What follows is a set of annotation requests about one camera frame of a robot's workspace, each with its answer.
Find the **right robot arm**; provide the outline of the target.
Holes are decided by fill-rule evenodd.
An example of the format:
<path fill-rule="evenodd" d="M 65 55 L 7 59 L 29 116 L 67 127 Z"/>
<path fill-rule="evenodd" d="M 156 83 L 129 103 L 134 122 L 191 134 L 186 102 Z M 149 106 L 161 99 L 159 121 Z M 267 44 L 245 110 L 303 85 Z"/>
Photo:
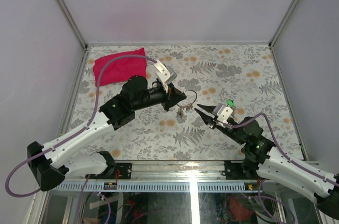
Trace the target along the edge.
<path fill-rule="evenodd" d="M 241 163 L 246 178 L 262 178 L 277 182 L 303 195 L 323 214 L 338 219 L 338 175 L 289 156 L 275 137 L 263 136 L 256 117 L 245 117 L 241 123 L 233 119 L 234 107 L 218 104 L 195 108 L 203 122 L 212 130 L 242 146 L 245 158 Z"/>

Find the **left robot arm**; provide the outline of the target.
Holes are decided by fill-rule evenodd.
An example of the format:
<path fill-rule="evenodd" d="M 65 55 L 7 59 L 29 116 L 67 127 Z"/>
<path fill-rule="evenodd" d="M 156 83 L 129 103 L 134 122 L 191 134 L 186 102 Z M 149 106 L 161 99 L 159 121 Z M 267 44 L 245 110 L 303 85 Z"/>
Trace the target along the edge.
<path fill-rule="evenodd" d="M 72 131 L 45 144 L 33 142 L 27 147 L 28 166 L 39 189 L 49 191 L 67 178 L 117 178 L 118 167 L 105 150 L 85 157 L 75 157 L 92 141 L 120 129 L 135 118 L 137 110 L 161 105 L 165 111 L 186 99 L 172 83 L 164 88 L 160 80 L 148 88 L 146 78 L 133 76 L 123 84 L 121 92 L 99 107 L 94 118 Z"/>

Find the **green key tag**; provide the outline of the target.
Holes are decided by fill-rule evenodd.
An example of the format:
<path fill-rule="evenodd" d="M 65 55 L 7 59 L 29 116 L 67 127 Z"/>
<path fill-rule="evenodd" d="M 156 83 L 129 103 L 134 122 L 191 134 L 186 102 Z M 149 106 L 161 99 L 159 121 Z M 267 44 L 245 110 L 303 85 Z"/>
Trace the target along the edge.
<path fill-rule="evenodd" d="M 226 103 L 229 107 L 235 107 L 235 103 L 233 102 L 233 100 L 227 100 Z"/>

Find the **large metal keyring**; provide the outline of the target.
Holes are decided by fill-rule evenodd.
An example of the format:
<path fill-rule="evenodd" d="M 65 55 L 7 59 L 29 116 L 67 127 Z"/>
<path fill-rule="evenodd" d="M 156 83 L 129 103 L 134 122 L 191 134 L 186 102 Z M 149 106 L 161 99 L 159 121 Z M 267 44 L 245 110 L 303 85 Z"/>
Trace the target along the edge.
<path fill-rule="evenodd" d="M 177 104 L 177 117 L 183 118 L 184 113 L 193 109 L 194 103 L 197 101 L 198 94 L 196 91 L 190 89 L 183 92 L 186 95 L 186 99 Z"/>

